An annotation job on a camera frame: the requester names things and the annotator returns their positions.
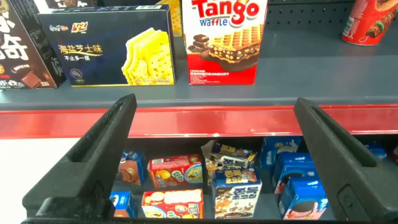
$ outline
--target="red snack box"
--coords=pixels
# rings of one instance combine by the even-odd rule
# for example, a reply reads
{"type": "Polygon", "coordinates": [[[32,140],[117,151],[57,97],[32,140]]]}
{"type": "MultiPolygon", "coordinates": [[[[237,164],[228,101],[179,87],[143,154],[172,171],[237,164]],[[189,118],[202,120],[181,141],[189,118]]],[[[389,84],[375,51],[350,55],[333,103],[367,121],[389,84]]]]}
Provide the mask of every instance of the red snack box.
{"type": "Polygon", "coordinates": [[[148,171],[156,188],[203,182],[199,154],[151,159],[148,171]]]}
{"type": "Polygon", "coordinates": [[[144,192],[142,209],[147,218],[203,218],[203,191],[144,192]]]}
{"type": "Polygon", "coordinates": [[[182,0],[189,83],[253,85],[267,0],[182,0]]]}
{"type": "Polygon", "coordinates": [[[357,0],[342,38],[351,44],[377,45],[397,12],[397,0],[357,0]]]}

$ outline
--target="chocolate cookie package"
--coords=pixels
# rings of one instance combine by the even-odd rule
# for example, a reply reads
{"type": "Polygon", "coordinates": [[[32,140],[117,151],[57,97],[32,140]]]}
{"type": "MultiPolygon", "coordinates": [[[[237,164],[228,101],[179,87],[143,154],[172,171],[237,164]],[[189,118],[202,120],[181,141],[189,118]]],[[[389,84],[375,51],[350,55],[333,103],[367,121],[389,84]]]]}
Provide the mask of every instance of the chocolate cookie package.
{"type": "Polygon", "coordinates": [[[59,87],[65,76],[33,0],[0,3],[0,89],[59,87]]]}
{"type": "Polygon", "coordinates": [[[212,182],[215,218],[253,217],[261,185],[253,168],[217,170],[212,182]]]}

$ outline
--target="product packaging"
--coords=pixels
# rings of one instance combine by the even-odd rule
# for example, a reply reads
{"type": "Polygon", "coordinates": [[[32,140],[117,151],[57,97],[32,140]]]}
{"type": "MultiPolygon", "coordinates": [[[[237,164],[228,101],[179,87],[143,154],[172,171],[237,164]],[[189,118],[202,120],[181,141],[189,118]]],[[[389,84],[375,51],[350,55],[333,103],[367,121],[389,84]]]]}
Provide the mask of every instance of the product packaging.
{"type": "Polygon", "coordinates": [[[301,144],[300,136],[265,137],[262,142],[260,165],[273,169],[281,152],[297,152],[301,144]]]}
{"type": "Polygon", "coordinates": [[[253,168],[257,155],[250,149],[229,146],[215,140],[209,141],[201,149],[206,159],[208,185],[211,185],[215,170],[253,168]]]}
{"type": "Polygon", "coordinates": [[[169,6],[56,9],[39,19],[72,86],[175,82],[169,6]]]}
{"type": "Polygon", "coordinates": [[[120,160],[116,181],[141,185],[147,177],[142,152],[124,150],[120,160]]]}
{"type": "Polygon", "coordinates": [[[33,0],[0,3],[0,89],[58,87],[65,76],[33,0]]]}
{"type": "Polygon", "coordinates": [[[203,183],[199,154],[152,159],[148,171],[156,188],[203,183]]]}
{"type": "Polygon", "coordinates": [[[203,192],[202,189],[144,192],[142,209],[147,218],[203,218],[203,192]]]}
{"type": "Polygon", "coordinates": [[[109,199],[115,207],[114,217],[137,217],[137,205],[130,192],[111,192],[109,199]]]}
{"type": "Polygon", "coordinates": [[[173,36],[182,36],[181,9],[179,0],[103,0],[105,6],[136,6],[166,4],[170,6],[173,36]]]}
{"type": "Polygon", "coordinates": [[[96,6],[97,0],[34,0],[40,13],[49,12],[51,9],[66,7],[90,7],[96,6]]]}
{"type": "Polygon", "coordinates": [[[384,151],[383,147],[381,147],[377,143],[368,143],[364,144],[377,158],[385,159],[387,157],[387,153],[384,151]]]}
{"type": "Polygon", "coordinates": [[[212,183],[215,218],[253,217],[261,185],[253,168],[216,171],[212,183]]]}
{"type": "Polygon", "coordinates": [[[309,153],[283,152],[275,165],[271,182],[275,194],[281,194],[292,177],[318,177],[309,153]]]}
{"type": "Polygon", "coordinates": [[[278,207],[283,220],[318,220],[328,207],[328,198],[319,179],[292,177],[278,207]]]}
{"type": "Polygon", "coordinates": [[[266,9],[267,0],[182,1],[189,83],[254,84],[266,9]]]}
{"type": "Polygon", "coordinates": [[[398,12],[396,0],[357,0],[342,38],[351,44],[377,45],[398,12]]]}

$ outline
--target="cracker image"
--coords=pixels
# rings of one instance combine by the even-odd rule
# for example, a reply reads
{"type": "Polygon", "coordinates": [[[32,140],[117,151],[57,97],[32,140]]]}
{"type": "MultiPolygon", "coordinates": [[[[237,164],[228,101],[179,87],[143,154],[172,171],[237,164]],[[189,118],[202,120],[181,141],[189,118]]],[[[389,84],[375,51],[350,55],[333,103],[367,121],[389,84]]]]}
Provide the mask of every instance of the cracker image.
{"type": "Polygon", "coordinates": [[[229,63],[249,59],[260,52],[263,30],[264,25],[260,24],[223,37],[216,37],[210,42],[209,54],[229,63]]]}
{"type": "Polygon", "coordinates": [[[174,75],[169,35],[149,28],[126,43],[123,75],[129,85],[172,85],[174,75]]]}
{"type": "Polygon", "coordinates": [[[181,12],[180,12],[180,1],[179,0],[161,0],[156,4],[167,4],[170,6],[170,15],[172,17],[172,29],[174,37],[182,36],[181,29],[181,12]]]}

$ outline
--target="box lid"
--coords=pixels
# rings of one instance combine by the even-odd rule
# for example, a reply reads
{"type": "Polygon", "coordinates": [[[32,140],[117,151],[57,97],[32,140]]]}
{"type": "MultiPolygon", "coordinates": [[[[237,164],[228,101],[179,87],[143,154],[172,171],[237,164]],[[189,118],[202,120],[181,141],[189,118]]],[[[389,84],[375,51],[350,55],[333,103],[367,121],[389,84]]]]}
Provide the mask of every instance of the box lid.
{"type": "Polygon", "coordinates": [[[171,169],[174,167],[185,167],[200,163],[201,160],[199,154],[172,156],[161,159],[151,159],[148,163],[148,170],[171,169]]]}
{"type": "Polygon", "coordinates": [[[130,192],[111,192],[109,199],[113,202],[116,210],[124,210],[129,205],[130,192]]]}
{"type": "Polygon", "coordinates": [[[256,169],[218,170],[213,178],[213,186],[215,187],[234,187],[247,184],[261,184],[261,179],[256,169]]]}
{"type": "Polygon", "coordinates": [[[144,192],[142,196],[142,206],[202,202],[202,189],[144,192]]]}

